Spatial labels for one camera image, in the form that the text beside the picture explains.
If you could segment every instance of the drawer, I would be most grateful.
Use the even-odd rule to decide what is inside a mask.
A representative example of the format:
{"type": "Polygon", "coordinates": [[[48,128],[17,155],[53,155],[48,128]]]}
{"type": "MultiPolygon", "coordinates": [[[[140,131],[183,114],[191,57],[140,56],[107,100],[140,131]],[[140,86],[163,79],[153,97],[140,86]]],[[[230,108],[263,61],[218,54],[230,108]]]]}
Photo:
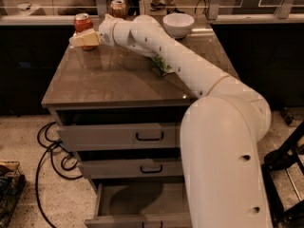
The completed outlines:
{"type": "Polygon", "coordinates": [[[85,161],[78,167],[87,179],[183,176],[181,159],[85,161]]]}
{"type": "Polygon", "coordinates": [[[182,178],[100,183],[95,217],[88,228],[190,228],[182,178]]]}
{"type": "Polygon", "coordinates": [[[180,146],[180,123],[71,125],[58,134],[70,151],[180,146]]]}

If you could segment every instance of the white bowl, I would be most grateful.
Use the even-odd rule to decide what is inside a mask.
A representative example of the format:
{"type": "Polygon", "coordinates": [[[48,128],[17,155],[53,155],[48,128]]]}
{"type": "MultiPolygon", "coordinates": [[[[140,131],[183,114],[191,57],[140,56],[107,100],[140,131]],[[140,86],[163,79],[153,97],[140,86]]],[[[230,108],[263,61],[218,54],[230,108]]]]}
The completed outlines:
{"type": "Polygon", "coordinates": [[[191,32],[194,18],[185,13],[172,13],[163,17],[163,26],[173,38],[180,39],[191,32]]]}

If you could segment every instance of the shoe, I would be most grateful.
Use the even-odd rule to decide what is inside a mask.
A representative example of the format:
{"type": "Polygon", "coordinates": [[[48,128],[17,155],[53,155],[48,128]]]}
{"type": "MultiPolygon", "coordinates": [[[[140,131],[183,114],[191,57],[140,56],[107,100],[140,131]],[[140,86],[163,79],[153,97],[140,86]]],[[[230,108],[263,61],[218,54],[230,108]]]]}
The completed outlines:
{"type": "Polygon", "coordinates": [[[172,14],[172,13],[184,13],[184,11],[180,11],[178,9],[173,9],[173,10],[168,9],[167,10],[167,14],[172,14]]]}
{"type": "Polygon", "coordinates": [[[163,3],[159,3],[158,5],[151,3],[150,5],[150,11],[163,10],[164,8],[165,8],[165,4],[163,3]]]}

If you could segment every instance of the drawer handle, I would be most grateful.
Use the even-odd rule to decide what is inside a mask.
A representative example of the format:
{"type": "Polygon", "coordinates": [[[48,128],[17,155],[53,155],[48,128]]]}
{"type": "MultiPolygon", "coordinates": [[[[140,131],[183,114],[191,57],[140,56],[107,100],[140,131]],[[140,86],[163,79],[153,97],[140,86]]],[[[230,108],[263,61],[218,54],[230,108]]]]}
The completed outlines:
{"type": "MultiPolygon", "coordinates": [[[[142,223],[142,228],[144,228],[144,223],[142,223]]],[[[160,228],[162,228],[162,221],[161,221],[161,227],[160,228]]]]}
{"type": "Polygon", "coordinates": [[[142,141],[142,142],[144,142],[144,141],[146,141],[146,142],[147,141],[162,141],[163,140],[163,136],[164,136],[163,132],[161,133],[161,136],[159,138],[155,138],[155,139],[142,139],[142,138],[140,138],[139,135],[140,135],[139,133],[136,133],[136,139],[138,141],[142,141]]]}
{"type": "Polygon", "coordinates": [[[160,166],[160,169],[159,170],[156,170],[156,171],[144,171],[143,170],[144,167],[141,166],[141,172],[144,173],[144,174],[154,174],[154,173],[160,173],[162,171],[162,164],[160,166]]]}

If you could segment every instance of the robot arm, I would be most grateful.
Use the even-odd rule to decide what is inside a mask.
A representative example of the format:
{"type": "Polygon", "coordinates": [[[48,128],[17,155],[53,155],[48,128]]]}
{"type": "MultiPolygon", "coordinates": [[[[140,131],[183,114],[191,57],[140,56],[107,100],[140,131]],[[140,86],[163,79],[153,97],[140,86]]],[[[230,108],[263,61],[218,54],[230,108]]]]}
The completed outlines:
{"type": "Polygon", "coordinates": [[[271,121],[263,97],[172,39],[150,16],[107,16],[99,33],[109,46],[160,55],[198,97],[180,131],[192,226],[273,227],[257,154],[271,121]]]}

